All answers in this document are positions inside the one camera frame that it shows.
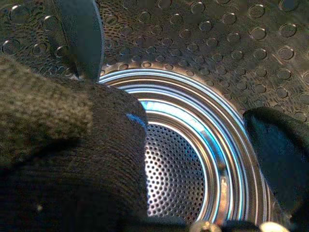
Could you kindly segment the black gloved right gripper left finger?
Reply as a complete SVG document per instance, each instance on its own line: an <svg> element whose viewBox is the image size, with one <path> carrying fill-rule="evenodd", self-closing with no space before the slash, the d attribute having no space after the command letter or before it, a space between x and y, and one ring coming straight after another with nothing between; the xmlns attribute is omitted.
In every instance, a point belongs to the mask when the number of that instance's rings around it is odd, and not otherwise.
<svg viewBox="0 0 309 232"><path fill-rule="evenodd" d="M1 57L1 231L187 231L147 216L146 135L132 95Z"/></svg>

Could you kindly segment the black gloved right gripper right finger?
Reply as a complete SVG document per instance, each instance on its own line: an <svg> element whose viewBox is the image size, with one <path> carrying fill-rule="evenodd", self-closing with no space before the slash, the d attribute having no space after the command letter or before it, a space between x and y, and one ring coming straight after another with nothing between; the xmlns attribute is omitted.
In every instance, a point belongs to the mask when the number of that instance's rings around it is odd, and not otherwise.
<svg viewBox="0 0 309 232"><path fill-rule="evenodd" d="M294 232L309 230L309 127L269 107L243 114L259 167Z"/></svg>

